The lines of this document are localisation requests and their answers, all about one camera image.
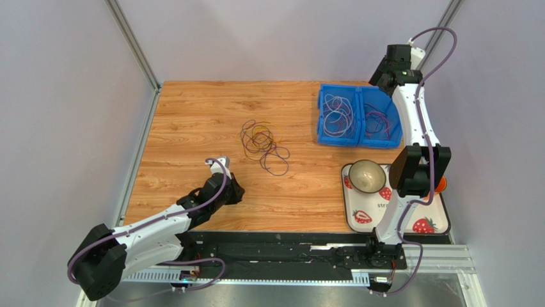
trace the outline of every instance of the metal bowl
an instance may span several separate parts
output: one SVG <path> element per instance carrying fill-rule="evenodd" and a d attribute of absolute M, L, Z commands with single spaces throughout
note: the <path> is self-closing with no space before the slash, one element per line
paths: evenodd
<path fill-rule="evenodd" d="M 386 173 L 371 160 L 360 160 L 352 164 L 348 178 L 354 188 L 364 193 L 376 193 L 386 185 Z"/>

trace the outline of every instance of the tangled rubber band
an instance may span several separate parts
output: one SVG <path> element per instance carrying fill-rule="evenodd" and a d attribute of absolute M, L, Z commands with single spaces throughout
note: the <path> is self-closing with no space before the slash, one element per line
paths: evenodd
<path fill-rule="evenodd" d="M 282 140 L 276 141 L 273 136 L 273 132 L 268 128 L 268 126 L 273 126 L 278 128 L 276 125 L 271 124 L 270 122 L 257 122 L 256 120 L 248 120 L 244 125 L 242 125 L 241 130 L 241 143 L 244 148 L 244 155 L 252 161 L 259 161 L 261 167 L 268 171 L 273 176 L 282 176 L 285 175 L 290 169 L 290 164 L 287 159 L 290 157 L 290 151 L 288 148 L 283 146 L 278 146 L 278 143 Z M 286 164 L 286 171 L 282 174 L 275 174 L 271 171 L 271 168 L 267 166 L 267 159 L 270 156 L 275 156 L 279 158 L 282 162 Z"/>

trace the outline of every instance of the gray floor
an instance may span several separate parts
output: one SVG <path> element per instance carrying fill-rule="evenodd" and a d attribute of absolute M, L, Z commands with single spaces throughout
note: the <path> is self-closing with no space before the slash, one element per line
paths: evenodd
<path fill-rule="evenodd" d="M 396 274 L 396 289 L 408 275 Z M 168 288 L 165 284 L 122 283 L 112 296 L 131 299 Z M 214 285 L 186 294 L 167 293 L 147 301 L 118 304 L 103 299 L 101 307 L 138 306 L 217 306 L 217 307 L 365 307 L 365 306 L 466 306 L 456 274 L 419 274 L 403 293 L 386 299 L 369 295 L 355 287 Z"/>

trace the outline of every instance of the blue storage box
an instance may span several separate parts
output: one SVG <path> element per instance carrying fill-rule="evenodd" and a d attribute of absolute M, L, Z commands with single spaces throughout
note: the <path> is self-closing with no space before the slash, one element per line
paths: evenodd
<path fill-rule="evenodd" d="M 397 148 L 403 136 L 399 113 L 392 99 L 375 86 L 359 87 L 361 134 L 358 146 Z"/>
<path fill-rule="evenodd" d="M 331 97 L 345 98 L 345 101 L 351 106 L 353 115 L 351 116 L 351 124 L 349 126 L 346 125 L 346 117 L 337 112 L 328 112 L 330 104 L 325 104 L 324 102 L 326 99 L 331 99 Z M 359 100 L 360 92 L 357 86 L 322 84 L 318 94 L 318 108 L 320 109 L 317 126 L 318 143 L 335 146 L 358 145 L 362 127 L 361 102 Z"/>

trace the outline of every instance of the orange object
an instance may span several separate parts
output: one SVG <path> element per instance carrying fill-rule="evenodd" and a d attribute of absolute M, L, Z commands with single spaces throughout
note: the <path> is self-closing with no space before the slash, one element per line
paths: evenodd
<path fill-rule="evenodd" d="M 439 184 L 435 188 L 435 195 L 443 192 L 446 189 L 446 178 L 445 176 L 441 177 L 441 180 L 439 180 Z M 428 194 L 424 200 L 428 200 L 430 198 L 430 195 Z"/>

